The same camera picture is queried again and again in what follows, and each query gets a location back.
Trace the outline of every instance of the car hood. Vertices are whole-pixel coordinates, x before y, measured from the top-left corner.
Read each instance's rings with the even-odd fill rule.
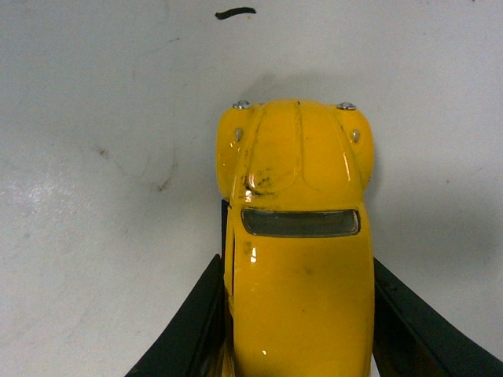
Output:
[[[358,179],[342,126],[315,101],[271,101],[257,109],[245,159],[247,189],[280,191],[295,180],[323,192],[340,192]]]

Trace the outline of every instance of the rear window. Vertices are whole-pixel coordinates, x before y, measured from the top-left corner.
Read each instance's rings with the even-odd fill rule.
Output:
[[[246,231],[255,236],[327,238],[353,236],[360,231],[356,210],[328,212],[275,212],[243,210]]]

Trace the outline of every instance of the white surface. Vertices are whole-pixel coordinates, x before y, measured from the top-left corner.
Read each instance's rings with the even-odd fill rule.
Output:
[[[219,250],[219,115],[275,97],[367,115],[376,256],[502,359],[502,18],[478,0],[0,0],[2,375],[130,369]]]

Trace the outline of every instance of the glossy yellow paint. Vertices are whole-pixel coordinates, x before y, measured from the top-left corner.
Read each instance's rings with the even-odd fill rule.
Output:
[[[358,110],[306,100],[232,108],[217,135],[229,200],[224,375],[367,376],[373,340],[373,255],[363,203],[373,167]],[[352,236],[257,236],[243,210],[356,210]]]

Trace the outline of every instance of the yellow toy car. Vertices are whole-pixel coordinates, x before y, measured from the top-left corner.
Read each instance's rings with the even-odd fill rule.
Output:
[[[368,376],[369,123],[350,103],[240,101],[218,127],[229,201],[222,375]]]

